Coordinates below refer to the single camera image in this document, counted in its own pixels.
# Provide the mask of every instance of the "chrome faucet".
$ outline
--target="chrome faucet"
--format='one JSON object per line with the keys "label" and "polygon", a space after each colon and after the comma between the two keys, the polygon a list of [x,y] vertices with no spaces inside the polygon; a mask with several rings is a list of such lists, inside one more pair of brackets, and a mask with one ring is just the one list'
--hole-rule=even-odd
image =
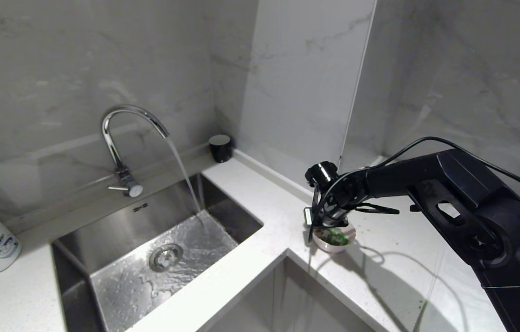
{"label": "chrome faucet", "polygon": [[102,136],[104,136],[104,141],[106,141],[108,150],[110,150],[110,154],[112,155],[115,166],[114,171],[120,183],[120,186],[110,185],[108,189],[122,190],[126,196],[137,197],[143,192],[143,186],[135,180],[129,168],[120,160],[118,150],[114,145],[114,141],[112,141],[112,136],[110,136],[110,119],[119,113],[131,113],[142,117],[150,122],[163,138],[169,137],[169,132],[167,132],[167,129],[165,129],[158,118],[155,118],[155,115],[135,105],[115,105],[107,109],[102,115]]}

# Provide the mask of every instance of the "stainless steel sink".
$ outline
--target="stainless steel sink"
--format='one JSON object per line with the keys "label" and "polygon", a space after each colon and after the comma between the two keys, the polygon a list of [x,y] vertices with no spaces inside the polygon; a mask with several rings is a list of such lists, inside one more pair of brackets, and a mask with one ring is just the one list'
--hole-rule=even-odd
{"label": "stainless steel sink", "polygon": [[262,227],[200,174],[191,181],[198,214],[181,181],[53,242],[70,332],[127,330]]}

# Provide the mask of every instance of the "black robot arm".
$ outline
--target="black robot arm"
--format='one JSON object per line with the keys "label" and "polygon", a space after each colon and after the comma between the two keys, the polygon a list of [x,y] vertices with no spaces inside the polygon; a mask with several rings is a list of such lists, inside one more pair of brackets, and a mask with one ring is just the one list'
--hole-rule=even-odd
{"label": "black robot arm", "polygon": [[306,212],[312,228],[347,225],[369,198],[409,196],[472,267],[506,329],[520,332],[520,197],[479,160],[452,149],[341,176],[321,162],[305,176],[323,198]]}

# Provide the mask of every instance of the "drain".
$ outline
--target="drain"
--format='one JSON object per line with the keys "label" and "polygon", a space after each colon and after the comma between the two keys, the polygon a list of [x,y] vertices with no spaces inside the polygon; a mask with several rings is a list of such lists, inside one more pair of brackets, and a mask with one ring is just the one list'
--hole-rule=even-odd
{"label": "drain", "polygon": [[149,256],[149,267],[157,273],[166,271],[182,259],[184,251],[177,244],[165,244]]}

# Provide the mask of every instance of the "cable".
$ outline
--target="cable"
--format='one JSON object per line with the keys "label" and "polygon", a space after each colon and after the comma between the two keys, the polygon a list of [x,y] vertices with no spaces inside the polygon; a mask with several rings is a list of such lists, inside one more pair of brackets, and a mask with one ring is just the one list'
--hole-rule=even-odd
{"label": "cable", "polygon": [[[437,141],[437,142],[440,142],[440,143],[444,143],[446,145],[449,145],[450,147],[453,147],[454,149],[457,149],[457,150],[460,150],[461,152],[465,153],[465,154],[468,154],[469,156],[473,157],[474,159],[478,160],[479,162],[483,163],[485,166],[497,171],[497,172],[500,172],[502,174],[504,174],[505,176],[509,177],[509,178],[512,178],[514,179],[515,181],[519,182],[520,183],[520,177],[515,175],[515,174],[512,174],[511,172],[508,172],[507,170],[504,170],[503,168],[500,168],[494,164],[491,164],[490,162],[487,162],[479,157],[477,157],[476,155],[470,153],[469,151],[467,151],[466,149],[463,149],[461,148],[459,145],[456,145],[455,143],[451,142],[451,141],[448,141],[446,139],[443,139],[443,138],[439,138],[439,137],[434,137],[434,136],[427,136],[427,137],[422,137],[420,139],[416,139],[416,141],[413,141],[412,143],[410,143],[409,145],[407,145],[407,147],[399,150],[399,152],[395,153],[394,155],[392,155],[391,157],[387,158],[386,160],[384,160],[383,162],[381,162],[380,164],[377,164],[375,166],[371,166],[371,167],[366,167],[366,168],[361,168],[359,170],[355,170],[355,171],[352,171],[352,172],[347,172],[346,174],[343,174],[342,176],[340,176],[332,185],[330,185],[330,187],[327,189],[327,191],[325,192],[325,194],[323,194],[323,196],[321,196],[321,199],[319,200],[319,204],[317,205],[317,210],[316,211],[321,211],[323,209],[323,207],[325,206],[325,202],[329,196],[329,194],[331,194],[331,191],[332,189],[338,184],[340,183],[343,179],[345,179],[346,177],[352,175],[352,174],[355,174],[355,173],[358,173],[358,172],[365,172],[367,170],[372,170],[372,169],[375,169],[375,168],[380,168],[382,166],[385,166],[386,164],[388,164],[389,162],[392,162],[393,160],[397,159],[397,157],[401,156],[402,154],[404,154],[407,150],[413,148],[414,146],[424,142],[424,141]],[[318,215],[319,213],[315,213],[313,215],[313,218],[312,218],[312,221],[311,221],[311,224],[313,225],[313,222],[315,221],[315,217]]]}

